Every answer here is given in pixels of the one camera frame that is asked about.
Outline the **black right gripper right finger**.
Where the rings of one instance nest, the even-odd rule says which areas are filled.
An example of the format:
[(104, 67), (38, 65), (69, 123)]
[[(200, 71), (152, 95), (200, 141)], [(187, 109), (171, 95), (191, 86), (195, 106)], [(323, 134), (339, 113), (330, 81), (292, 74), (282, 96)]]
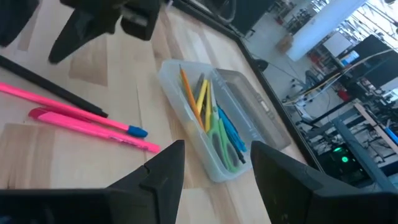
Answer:
[(251, 161), (272, 224), (398, 224), (398, 192), (334, 179), (260, 141)]

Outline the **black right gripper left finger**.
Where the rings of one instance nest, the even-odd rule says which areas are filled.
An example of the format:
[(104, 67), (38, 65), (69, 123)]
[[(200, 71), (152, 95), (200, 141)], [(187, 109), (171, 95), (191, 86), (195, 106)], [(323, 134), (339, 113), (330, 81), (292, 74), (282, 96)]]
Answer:
[(0, 190), (0, 224), (175, 224), (185, 142), (100, 189)]

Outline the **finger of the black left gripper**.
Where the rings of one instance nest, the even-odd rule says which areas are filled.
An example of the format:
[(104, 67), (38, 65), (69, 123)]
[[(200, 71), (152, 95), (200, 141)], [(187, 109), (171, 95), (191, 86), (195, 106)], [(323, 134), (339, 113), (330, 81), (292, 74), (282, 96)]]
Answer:
[(19, 35), (39, 5), (39, 0), (0, 0), (0, 46)]
[(58, 64), (89, 41), (103, 35), (114, 34), (120, 8), (87, 11), (76, 8), (57, 37), (49, 54), (49, 62)]

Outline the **black pen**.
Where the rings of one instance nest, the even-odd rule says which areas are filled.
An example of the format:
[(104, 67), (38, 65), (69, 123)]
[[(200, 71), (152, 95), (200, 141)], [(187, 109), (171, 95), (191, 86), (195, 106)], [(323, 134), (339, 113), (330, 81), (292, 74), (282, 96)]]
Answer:
[(3, 57), (2, 55), (0, 55), (0, 67), (17, 75), (20, 78), (27, 80), (28, 82), (31, 82), (43, 88), (44, 90), (51, 92), (52, 94), (66, 100), (67, 102), (77, 106), (80, 109), (104, 118), (108, 117), (108, 114), (105, 113), (100, 107), (95, 106), (89, 101), (84, 100), (78, 95), (75, 95), (74, 93), (58, 86), (50, 80), (41, 77), (40, 75), (28, 70), (27, 68), (24, 68), (18, 63), (15, 63), (6, 57)]

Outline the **pink pencil with blue cap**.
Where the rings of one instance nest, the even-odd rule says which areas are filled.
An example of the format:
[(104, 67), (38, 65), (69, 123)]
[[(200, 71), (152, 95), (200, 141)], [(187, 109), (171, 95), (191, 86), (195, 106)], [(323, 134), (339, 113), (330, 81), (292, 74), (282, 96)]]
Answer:
[(50, 108), (66, 112), (68, 114), (72, 114), (79, 118), (84, 118), (86, 120), (95, 121), (97, 123), (103, 124), (105, 126), (109, 126), (112, 128), (119, 129), (121, 131), (125, 131), (131, 136), (145, 138), (148, 135), (148, 132), (143, 130), (142, 128), (136, 126), (129, 126), (118, 121), (101, 117), (97, 114), (93, 114), (87, 112), (85, 110), (81, 110), (74, 106), (66, 105), (59, 101), (52, 100), (50, 98), (46, 98), (44, 96), (22, 90), (20, 88), (16, 88), (12, 85), (8, 85), (4, 82), (0, 82), (0, 91), (4, 93), (8, 93), (10, 95), (17, 96), (19, 98), (23, 98), (28, 101), (32, 101), (34, 103), (38, 103), (40, 105), (49, 106)]

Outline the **green scissors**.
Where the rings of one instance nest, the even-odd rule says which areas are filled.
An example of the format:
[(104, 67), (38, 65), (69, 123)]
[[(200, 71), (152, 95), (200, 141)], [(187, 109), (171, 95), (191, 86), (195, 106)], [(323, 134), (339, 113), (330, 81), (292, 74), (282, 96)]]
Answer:
[(218, 105), (215, 98), (215, 92), (213, 88), (213, 82), (211, 82), (211, 116), (210, 125), (211, 128), (207, 132), (209, 139), (225, 169), (236, 173), (239, 170), (239, 158), (238, 155), (227, 137), (227, 133), (222, 122), (219, 112)]

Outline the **pink highlighter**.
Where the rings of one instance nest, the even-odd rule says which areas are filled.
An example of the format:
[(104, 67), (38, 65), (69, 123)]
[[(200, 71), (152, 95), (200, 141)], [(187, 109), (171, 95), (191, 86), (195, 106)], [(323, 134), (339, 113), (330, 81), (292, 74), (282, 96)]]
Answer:
[(32, 109), (29, 112), (28, 116), (45, 123), (71, 129), (79, 133), (84, 133), (87, 135), (96, 136), (98, 138), (109, 139), (112, 141), (129, 144), (139, 149), (147, 150), (149, 152), (158, 153), (161, 151), (160, 146), (151, 142), (116, 131), (112, 131), (110, 129), (106, 129), (101, 126), (82, 121), (80, 119), (72, 118), (64, 114), (49, 111), (45, 108)]

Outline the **orange pencil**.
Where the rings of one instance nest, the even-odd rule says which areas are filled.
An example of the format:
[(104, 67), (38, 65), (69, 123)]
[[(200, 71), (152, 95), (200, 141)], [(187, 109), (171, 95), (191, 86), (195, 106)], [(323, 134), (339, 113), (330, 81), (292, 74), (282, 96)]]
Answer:
[(200, 114), (198, 112), (198, 108), (196, 106), (196, 102), (195, 99), (193, 97), (193, 93), (192, 93), (192, 89), (190, 88), (189, 82), (188, 82), (188, 78), (187, 75), (185, 73), (185, 70), (181, 67), (181, 65), (179, 65), (179, 70), (180, 70), (180, 76), (182, 79), (182, 83), (183, 83), (183, 87), (187, 96), (187, 100), (188, 103), (190, 105), (191, 110), (193, 111), (193, 114), (195, 115), (198, 124), (201, 126), (202, 130), (205, 130), (205, 127), (203, 125), (203, 122), (200, 118)]

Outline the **blue pen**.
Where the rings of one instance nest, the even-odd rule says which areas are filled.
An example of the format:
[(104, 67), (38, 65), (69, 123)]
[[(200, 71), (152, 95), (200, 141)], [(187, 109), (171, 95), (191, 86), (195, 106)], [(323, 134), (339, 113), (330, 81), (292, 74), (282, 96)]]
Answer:
[(237, 129), (234, 127), (233, 123), (231, 122), (231, 120), (228, 118), (228, 116), (220, 106), (218, 106), (218, 112), (222, 122), (224, 123), (227, 137), (229, 138), (231, 144), (234, 146), (236, 150), (239, 150), (241, 152), (247, 152), (245, 143), (239, 136)]

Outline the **yellow pencil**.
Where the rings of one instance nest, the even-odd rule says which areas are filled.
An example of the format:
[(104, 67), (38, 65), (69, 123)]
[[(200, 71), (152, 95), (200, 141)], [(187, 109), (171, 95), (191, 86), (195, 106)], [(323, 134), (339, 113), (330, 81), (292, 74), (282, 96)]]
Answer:
[(210, 128), (210, 116), (211, 116), (211, 82), (208, 81), (206, 89), (206, 109), (205, 109), (205, 132), (207, 133)]
[(208, 80), (204, 80), (202, 85), (201, 85), (201, 87), (200, 87), (198, 99), (197, 99), (197, 102), (196, 102), (197, 110), (198, 110), (199, 113), (201, 113), (201, 110), (203, 108), (203, 101), (205, 99), (207, 86), (208, 86)]

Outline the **clear plastic supply box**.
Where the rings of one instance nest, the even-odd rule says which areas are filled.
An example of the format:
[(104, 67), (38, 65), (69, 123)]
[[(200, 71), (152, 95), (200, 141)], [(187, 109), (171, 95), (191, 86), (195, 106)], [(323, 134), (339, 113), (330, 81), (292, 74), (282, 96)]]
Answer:
[[(231, 149), (226, 154), (215, 149), (202, 128), (204, 122), (198, 122), (190, 107), (181, 71), (186, 73), (191, 88), (200, 88), (209, 82), (214, 84), (220, 118), (226, 128), (234, 126), (240, 141), (238, 150)], [(251, 169), (252, 141), (262, 141), (278, 150), (291, 143), (265, 99), (240, 72), (198, 62), (166, 60), (162, 63), (158, 79), (209, 178), (214, 182), (232, 180)]]

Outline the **black computer with green light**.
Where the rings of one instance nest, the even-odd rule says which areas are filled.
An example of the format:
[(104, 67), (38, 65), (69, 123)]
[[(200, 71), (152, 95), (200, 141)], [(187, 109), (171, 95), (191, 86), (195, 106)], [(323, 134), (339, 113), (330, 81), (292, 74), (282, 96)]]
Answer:
[(346, 144), (332, 147), (318, 155), (317, 159), (326, 174), (347, 184), (358, 185), (370, 180)]

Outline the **gray metal desk leg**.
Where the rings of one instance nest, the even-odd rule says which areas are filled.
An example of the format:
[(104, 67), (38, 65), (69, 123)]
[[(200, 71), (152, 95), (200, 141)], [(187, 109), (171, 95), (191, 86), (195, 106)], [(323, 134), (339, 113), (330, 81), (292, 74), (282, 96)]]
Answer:
[(344, 141), (347, 143), (348, 148), (353, 153), (354, 157), (368, 173), (370, 178), (378, 184), (380, 189), (385, 192), (397, 192), (395, 186), (391, 183), (383, 171), (378, 168), (376, 163), (368, 155), (364, 147), (362, 147), (362, 145), (355, 138), (354, 134), (347, 128), (344, 122), (342, 122), (342, 120), (339, 118), (335, 118), (331, 122)]

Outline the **white pillar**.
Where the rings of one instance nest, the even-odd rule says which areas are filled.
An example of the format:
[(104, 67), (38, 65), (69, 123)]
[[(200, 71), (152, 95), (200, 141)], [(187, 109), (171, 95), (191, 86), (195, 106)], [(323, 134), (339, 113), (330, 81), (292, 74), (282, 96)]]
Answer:
[(297, 61), (368, 0), (331, 0), (293, 35), (287, 56)]

